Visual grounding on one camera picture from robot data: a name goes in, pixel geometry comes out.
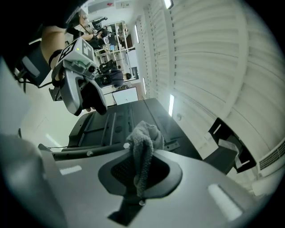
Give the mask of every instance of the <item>black strap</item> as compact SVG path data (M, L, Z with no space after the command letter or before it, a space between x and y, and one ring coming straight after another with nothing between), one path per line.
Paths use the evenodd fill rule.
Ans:
M62 52L62 49L59 49L59 50L56 50L52 55L51 57L49 58L49 67L50 67L50 64L52 63L52 60L58 56L60 53Z

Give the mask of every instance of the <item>gray cloth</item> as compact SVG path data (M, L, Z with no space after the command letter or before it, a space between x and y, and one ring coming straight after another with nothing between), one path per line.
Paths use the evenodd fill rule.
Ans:
M164 138L155 125L141 121L128 136L129 150L134 156L136 175L134 185L137 195L143 196L147 186L148 171L155 149L163 150Z

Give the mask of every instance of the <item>chair backrest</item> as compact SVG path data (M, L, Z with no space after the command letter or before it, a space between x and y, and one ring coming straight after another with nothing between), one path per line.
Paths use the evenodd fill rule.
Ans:
M38 86L45 80L51 70L43 57L40 44L41 42L38 41L29 45L21 61L22 68L27 72L24 77Z

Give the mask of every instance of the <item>equipment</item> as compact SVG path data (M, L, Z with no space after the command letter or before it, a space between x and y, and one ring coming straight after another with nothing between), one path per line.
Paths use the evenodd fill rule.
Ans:
M49 89L54 101L63 101L68 111L78 116L83 109L94 107L103 115L107 111L104 94L94 80L94 50L78 38L62 50L52 73L55 88ZM57 75L63 75L56 81Z

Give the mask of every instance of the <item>black chair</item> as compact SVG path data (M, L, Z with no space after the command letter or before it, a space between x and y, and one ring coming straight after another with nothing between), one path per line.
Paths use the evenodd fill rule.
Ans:
M41 52L40 44L41 42L38 41L29 45L17 66L19 70L17 78L28 79L37 86L45 80L51 70Z

